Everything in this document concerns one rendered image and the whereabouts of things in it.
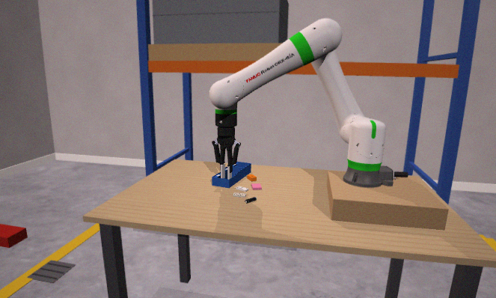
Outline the blue three-compartment bin rack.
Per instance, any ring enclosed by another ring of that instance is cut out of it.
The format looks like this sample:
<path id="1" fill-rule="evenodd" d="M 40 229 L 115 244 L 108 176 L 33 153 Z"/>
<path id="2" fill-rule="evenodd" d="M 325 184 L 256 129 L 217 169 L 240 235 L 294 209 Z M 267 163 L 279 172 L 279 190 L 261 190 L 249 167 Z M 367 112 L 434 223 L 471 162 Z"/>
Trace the blue three-compartment bin rack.
<path id="1" fill-rule="evenodd" d="M 221 172 L 212 177 L 212 186 L 220 186 L 230 188 L 235 183 L 239 182 L 246 175 L 251 173 L 251 163 L 236 162 L 233 165 L 232 178 L 227 179 L 227 167 L 225 168 L 225 178 L 221 178 Z"/>

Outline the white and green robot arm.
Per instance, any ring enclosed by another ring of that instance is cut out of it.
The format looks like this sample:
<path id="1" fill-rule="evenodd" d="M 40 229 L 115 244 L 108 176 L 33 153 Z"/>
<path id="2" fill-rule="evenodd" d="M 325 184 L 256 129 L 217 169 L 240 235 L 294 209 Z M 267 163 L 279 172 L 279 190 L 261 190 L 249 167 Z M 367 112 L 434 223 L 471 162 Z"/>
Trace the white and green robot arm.
<path id="1" fill-rule="evenodd" d="M 348 168 L 343 181 L 359 187 L 393 186 L 396 177 L 408 172 L 382 166 L 386 126 L 367 120 L 347 84 L 335 49 L 342 30 L 332 19 L 319 19 L 286 40 L 250 66 L 212 85 L 209 91 L 215 106 L 215 125 L 237 125 L 237 103 L 272 80 L 311 63 L 326 92 L 340 137 L 349 144 Z M 381 166 L 381 167 L 380 167 Z"/>

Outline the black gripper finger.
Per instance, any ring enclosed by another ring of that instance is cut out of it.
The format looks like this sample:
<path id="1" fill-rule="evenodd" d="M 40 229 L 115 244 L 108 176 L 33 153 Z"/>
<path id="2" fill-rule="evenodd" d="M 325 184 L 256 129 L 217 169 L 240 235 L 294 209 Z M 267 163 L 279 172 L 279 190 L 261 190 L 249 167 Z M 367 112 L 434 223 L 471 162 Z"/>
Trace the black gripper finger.
<path id="1" fill-rule="evenodd" d="M 226 148 L 223 148 L 224 141 L 223 140 L 220 141 L 221 153 L 219 151 L 217 139 L 215 141 L 212 141 L 212 144 L 214 146 L 214 151 L 215 151 L 215 160 L 216 160 L 216 162 L 218 162 L 220 164 L 221 178 L 224 179 L 225 178 L 225 161 L 224 161 L 224 158 L 225 158 L 225 149 L 226 149 Z"/>
<path id="2" fill-rule="evenodd" d="M 226 148 L 227 148 L 227 160 L 228 160 L 228 165 L 227 165 L 227 179 L 232 178 L 232 171 L 233 171 L 233 165 L 236 164 L 237 162 L 237 157 L 238 157 L 238 152 L 239 152 L 239 147 L 241 143 L 235 141 L 234 142 L 234 151 L 232 154 L 232 149 L 233 147 L 229 148 L 229 141 L 226 141 Z"/>

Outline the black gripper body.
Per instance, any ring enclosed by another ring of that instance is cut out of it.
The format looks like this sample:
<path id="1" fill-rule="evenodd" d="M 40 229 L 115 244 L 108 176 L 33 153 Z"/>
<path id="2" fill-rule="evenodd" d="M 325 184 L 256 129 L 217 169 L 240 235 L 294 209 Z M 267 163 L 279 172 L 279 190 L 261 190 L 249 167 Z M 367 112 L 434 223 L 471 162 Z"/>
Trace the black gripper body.
<path id="1" fill-rule="evenodd" d="M 229 148 L 231 148 L 236 141 L 235 139 L 235 127 L 233 128 L 220 128 L 218 127 L 218 138 L 217 141 L 224 141 L 223 148 L 226 148 L 226 141 L 229 141 Z M 221 145 L 221 144 L 220 144 Z"/>

